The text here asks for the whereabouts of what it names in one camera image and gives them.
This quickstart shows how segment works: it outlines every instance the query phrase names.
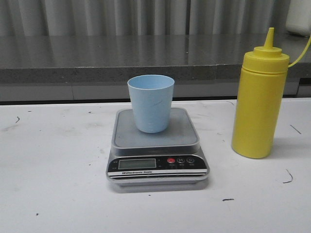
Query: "cup rim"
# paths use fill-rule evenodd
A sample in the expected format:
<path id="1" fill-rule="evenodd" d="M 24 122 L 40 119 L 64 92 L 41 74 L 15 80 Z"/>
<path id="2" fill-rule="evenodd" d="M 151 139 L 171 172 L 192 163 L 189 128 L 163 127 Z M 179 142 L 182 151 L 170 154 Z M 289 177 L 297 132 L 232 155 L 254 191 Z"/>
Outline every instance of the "cup rim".
<path id="1" fill-rule="evenodd" d="M 129 82 L 133 79 L 136 79 L 138 77 L 143 77 L 143 76 L 162 76 L 162 77 L 166 77 L 168 79 L 170 79 L 172 81 L 172 84 L 171 85 L 168 85 L 168 86 L 165 86 L 165 87 L 161 87 L 161 88 L 139 88 L 139 87 L 135 87 L 135 86 L 132 86 Z M 144 74 L 144 75 L 138 75 L 138 76 L 135 76 L 131 79 L 129 79 L 127 81 L 127 85 L 130 86 L 131 88 L 133 89 L 137 89 L 137 90 L 161 90 L 161 89 L 165 89 L 165 88 L 168 88 L 168 87 L 171 87 L 175 84 L 175 80 L 169 76 L 166 76 L 166 75 L 162 75 L 162 74 Z"/>

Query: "white object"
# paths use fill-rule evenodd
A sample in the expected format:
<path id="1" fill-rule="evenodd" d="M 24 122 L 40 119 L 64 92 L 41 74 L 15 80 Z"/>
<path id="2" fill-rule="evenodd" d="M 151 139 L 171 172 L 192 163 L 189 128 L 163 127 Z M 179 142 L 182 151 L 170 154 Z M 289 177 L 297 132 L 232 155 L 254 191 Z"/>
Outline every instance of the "white object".
<path id="1" fill-rule="evenodd" d="M 286 29 L 295 34 L 311 34 L 311 0 L 291 0 L 287 14 Z"/>
<path id="2" fill-rule="evenodd" d="M 116 112 L 130 103 L 0 106 L 0 232 L 310 232 L 311 98 L 282 101 L 261 160 L 231 149 L 235 104 L 172 103 L 200 137 L 206 187 L 131 193 L 105 175 Z"/>

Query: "gray curtain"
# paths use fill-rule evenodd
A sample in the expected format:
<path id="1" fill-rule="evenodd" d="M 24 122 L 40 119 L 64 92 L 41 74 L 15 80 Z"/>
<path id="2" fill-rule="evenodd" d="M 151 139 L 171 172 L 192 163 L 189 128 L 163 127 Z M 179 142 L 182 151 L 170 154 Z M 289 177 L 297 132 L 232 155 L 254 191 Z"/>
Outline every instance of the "gray curtain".
<path id="1" fill-rule="evenodd" d="M 0 0 L 0 36 L 285 32 L 290 0 Z"/>

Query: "scale button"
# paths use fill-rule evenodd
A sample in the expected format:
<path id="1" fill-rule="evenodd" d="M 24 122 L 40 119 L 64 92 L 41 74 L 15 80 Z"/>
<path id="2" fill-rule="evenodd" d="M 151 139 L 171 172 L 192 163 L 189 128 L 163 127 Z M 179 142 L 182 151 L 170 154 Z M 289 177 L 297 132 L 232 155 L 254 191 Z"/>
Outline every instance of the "scale button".
<path id="1" fill-rule="evenodd" d="M 188 162 L 188 163 L 194 163 L 194 159 L 191 158 L 191 157 L 189 157 L 189 158 L 187 158 L 187 162 Z"/>
<path id="2" fill-rule="evenodd" d="M 173 164 L 173 163 L 175 163 L 175 159 L 174 158 L 168 158 L 167 162 L 170 164 Z"/>
<path id="3" fill-rule="evenodd" d="M 185 160 L 184 160 L 183 158 L 177 158 L 177 162 L 180 163 L 180 164 L 182 164 L 182 163 L 185 162 Z"/>

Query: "bottle cap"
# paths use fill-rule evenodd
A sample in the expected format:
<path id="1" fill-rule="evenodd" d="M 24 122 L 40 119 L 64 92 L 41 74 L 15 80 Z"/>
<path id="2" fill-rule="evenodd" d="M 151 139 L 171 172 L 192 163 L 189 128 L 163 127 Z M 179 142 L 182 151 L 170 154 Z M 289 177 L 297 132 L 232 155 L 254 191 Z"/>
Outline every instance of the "bottle cap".
<path id="1" fill-rule="evenodd" d="M 288 70 L 290 57 L 282 49 L 273 47 L 274 28 L 269 28 L 264 46 L 255 47 L 254 51 L 244 56 L 243 68 L 252 72 L 278 74 Z"/>

